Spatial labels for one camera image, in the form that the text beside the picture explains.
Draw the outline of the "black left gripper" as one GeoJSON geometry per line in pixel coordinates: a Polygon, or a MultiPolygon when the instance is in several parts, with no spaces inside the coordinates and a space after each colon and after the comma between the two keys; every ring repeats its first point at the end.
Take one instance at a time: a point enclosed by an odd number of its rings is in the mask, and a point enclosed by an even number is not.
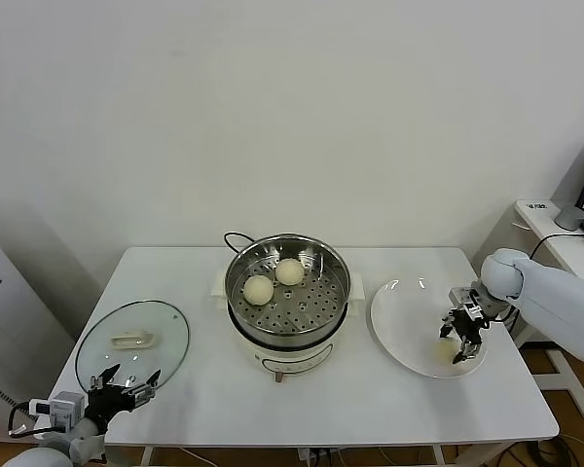
{"type": "Polygon", "coordinates": [[[145,405],[156,395],[161,370],[155,371],[144,382],[133,387],[107,385],[112,382],[119,366],[103,370],[98,376],[91,376],[88,391],[87,419],[97,429],[107,429],[110,421],[120,412],[131,413],[135,405],[145,405]]]}

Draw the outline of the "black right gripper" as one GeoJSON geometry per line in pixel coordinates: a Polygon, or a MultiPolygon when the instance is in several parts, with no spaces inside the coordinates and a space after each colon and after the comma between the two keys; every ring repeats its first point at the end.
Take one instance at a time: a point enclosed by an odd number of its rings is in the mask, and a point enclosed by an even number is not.
{"type": "Polygon", "coordinates": [[[471,318],[462,308],[453,308],[449,315],[442,318],[440,338],[445,339],[454,329],[461,339],[458,353],[453,358],[454,365],[473,359],[482,346],[481,330],[488,328],[488,320],[484,317],[471,318]]]}

